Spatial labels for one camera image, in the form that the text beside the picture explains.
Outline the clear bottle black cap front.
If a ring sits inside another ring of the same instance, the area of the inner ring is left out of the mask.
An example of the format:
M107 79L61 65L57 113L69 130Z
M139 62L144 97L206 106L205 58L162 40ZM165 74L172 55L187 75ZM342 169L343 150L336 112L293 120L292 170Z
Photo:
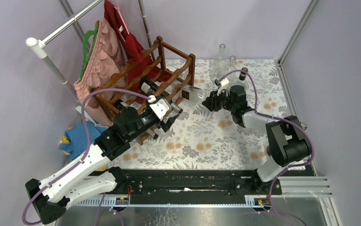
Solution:
M202 104L207 98L207 91L205 89L187 85L181 89L181 95L183 98L194 104Z

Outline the clear bottle black cap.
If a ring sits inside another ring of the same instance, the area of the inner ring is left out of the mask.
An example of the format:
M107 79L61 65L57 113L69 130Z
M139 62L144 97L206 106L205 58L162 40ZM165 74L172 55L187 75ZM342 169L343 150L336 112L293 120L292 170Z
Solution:
M248 68L247 67L243 67L241 69L242 72L239 73L239 76L234 80L234 84L235 85L240 85L242 87L244 87L245 90L249 89L249 84L246 80L247 78L247 73L248 73Z
M207 98L207 91L205 89L187 85L181 89L181 95L183 98L194 104L202 104Z

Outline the green wine bottle brown label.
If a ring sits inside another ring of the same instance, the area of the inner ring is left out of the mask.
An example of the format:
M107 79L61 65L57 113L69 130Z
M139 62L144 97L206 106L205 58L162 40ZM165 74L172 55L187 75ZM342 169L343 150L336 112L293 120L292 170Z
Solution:
M143 123L139 117L140 113L138 113L136 108L127 105L122 100L118 100L115 103L115 107L120 111L113 119L113 127L116 133L121 135L124 140L132 141L145 133L150 135L153 139L158 139L158 135L153 129L150 128L145 131L142 128Z

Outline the green wine bottle silver neck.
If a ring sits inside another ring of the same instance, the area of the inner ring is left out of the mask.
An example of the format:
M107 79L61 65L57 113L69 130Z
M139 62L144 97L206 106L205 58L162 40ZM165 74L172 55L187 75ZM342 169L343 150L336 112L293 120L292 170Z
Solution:
M142 78L139 83L139 89L144 92L145 94L153 94L159 89L159 84L153 82L152 80L148 78ZM172 109L181 114L183 112L183 109L181 109L177 104L175 104L172 100L169 101L169 104L171 105Z

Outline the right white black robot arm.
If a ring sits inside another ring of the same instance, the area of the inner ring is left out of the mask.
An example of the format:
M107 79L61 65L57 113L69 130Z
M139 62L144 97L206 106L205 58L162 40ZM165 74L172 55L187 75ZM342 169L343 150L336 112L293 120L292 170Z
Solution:
M248 105L246 91L240 85L232 86L229 90L212 91L202 104L211 112L221 109L229 111L234 123L243 128L266 133L269 157L256 169L255 178L251 181L251 188L257 194L267 191L269 181L279 176L292 163L314 153L312 141L296 116L279 118L256 111Z

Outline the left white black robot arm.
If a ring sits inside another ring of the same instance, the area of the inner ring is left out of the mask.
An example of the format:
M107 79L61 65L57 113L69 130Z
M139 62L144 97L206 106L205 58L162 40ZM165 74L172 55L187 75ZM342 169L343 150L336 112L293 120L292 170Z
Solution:
M119 167L103 173L100 178L84 181L95 169L108 164L130 148L135 138L153 126L167 132L179 117L178 114L165 119L170 110L162 104L148 105L142 114L133 107L123 107L114 117L114 123L96 139L87 136L85 151L68 165L51 176L25 184L30 201L40 218L40 223L49 224L60 218L74 204L96 194L125 191L127 181Z

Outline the clear round bottle back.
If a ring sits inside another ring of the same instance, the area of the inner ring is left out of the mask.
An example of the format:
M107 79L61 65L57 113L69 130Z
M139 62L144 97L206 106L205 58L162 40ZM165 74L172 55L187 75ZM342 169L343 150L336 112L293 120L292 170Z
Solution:
M236 57L235 56L230 56L229 59L227 59L221 67L221 72L219 74L219 78L221 78L222 76L224 76L225 74L236 70ZM236 76L236 72L234 73L230 73L226 78L229 80L229 82L233 81L234 77Z

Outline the brown wooden wine rack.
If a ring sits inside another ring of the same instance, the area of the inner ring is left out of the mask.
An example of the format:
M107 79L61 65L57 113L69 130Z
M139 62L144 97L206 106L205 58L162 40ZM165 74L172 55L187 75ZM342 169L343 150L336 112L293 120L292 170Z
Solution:
M148 57L154 50L158 50L157 59L153 60L152 65L148 65L132 82L127 82L125 87L110 88L123 76L128 76L128 72L137 66L137 63L127 63L125 69L113 74L106 85L94 89L93 97L101 104L112 123L120 111L115 107L118 100L124 101L127 105L136 108L138 113L142 113L150 103L161 98L165 98L168 102L172 100L178 105L183 99L181 89L194 84L196 59L194 54L186 54L176 49L164 42L160 36L156 38L151 48L142 51L142 55ZM159 89L153 94L145 94L139 89L140 80L145 77L159 84ZM170 113L178 114L171 109L165 115L165 119L169 118ZM149 135L145 133L136 140L143 141L147 136Z

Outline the floral tablecloth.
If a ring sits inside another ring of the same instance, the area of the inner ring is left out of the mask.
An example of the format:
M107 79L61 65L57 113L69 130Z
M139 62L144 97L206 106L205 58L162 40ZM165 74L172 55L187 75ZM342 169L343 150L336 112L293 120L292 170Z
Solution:
M248 68L252 76L246 92L250 106L278 117L291 114L275 60L237 60L235 66ZM188 100L180 107L183 112L168 132L158 130L158 139L132 143L109 167L253 170L267 160L266 135L236 125L228 111L211 112Z

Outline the blue cloth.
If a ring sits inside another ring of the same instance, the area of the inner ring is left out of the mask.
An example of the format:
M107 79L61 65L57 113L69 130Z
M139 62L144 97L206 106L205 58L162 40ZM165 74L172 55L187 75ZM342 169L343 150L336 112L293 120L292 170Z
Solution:
M107 127L95 126L91 121L87 121L87 127L89 130L89 137L91 142L93 142L97 137L101 135ZM68 129L65 131L64 135L70 139L71 146L73 148L73 154L82 154L87 147L87 134L82 123Z

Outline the pink hanging garment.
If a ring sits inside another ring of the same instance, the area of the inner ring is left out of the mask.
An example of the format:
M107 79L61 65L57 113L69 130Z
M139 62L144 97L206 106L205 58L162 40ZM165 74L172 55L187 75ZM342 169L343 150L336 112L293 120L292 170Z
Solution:
M74 83L74 88L80 104L91 93L91 90L106 85L111 75L119 73L125 67L122 48L114 29L106 19L96 22L98 25L95 45L92 49L82 80ZM127 75L123 76L110 88L123 88L127 85ZM86 112L99 124L111 126L113 123L94 97L85 104Z

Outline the yellow cloth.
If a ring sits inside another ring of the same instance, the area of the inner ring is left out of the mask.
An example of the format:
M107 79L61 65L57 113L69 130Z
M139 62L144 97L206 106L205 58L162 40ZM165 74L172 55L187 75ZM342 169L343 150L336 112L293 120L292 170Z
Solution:
M72 161L72 157L74 157L75 159L79 155L79 154L73 154L73 148L71 146L70 139L68 139L65 136L62 136L58 148L64 153L65 156L67 156L66 165L68 165Z

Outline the green clothes hanger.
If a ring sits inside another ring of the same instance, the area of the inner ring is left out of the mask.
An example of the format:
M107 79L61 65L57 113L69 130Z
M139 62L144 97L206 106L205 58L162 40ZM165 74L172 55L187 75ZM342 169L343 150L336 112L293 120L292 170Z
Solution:
M82 67L81 67L81 74L79 76L78 82L81 82L83 79L83 75L85 72L85 68L87 66L87 63L90 60L91 54L94 49L94 45L96 43L95 36L98 33L99 25L96 25L94 30L89 30L85 33L83 40L82 40L82 52L83 52L83 59L82 59ZM92 44L89 46L89 39L93 37Z

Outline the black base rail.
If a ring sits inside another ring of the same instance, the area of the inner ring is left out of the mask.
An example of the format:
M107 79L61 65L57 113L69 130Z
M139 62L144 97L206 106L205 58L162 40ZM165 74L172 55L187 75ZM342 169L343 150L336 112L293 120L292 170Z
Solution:
M253 170L123 169L125 181L108 195L161 195L211 192L229 195L269 195L270 182L259 182Z

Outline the silver clothes rail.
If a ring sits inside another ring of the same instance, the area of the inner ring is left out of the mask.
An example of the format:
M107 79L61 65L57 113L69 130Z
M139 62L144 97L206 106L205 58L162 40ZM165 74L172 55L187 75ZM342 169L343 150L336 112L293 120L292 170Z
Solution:
M73 8L74 0L47 0L58 5L59 20L48 25L48 32L41 37L26 38L25 45L48 68L73 100L78 102L72 81L80 72L81 47L85 31L82 18L102 5L101 0L81 0L82 6Z

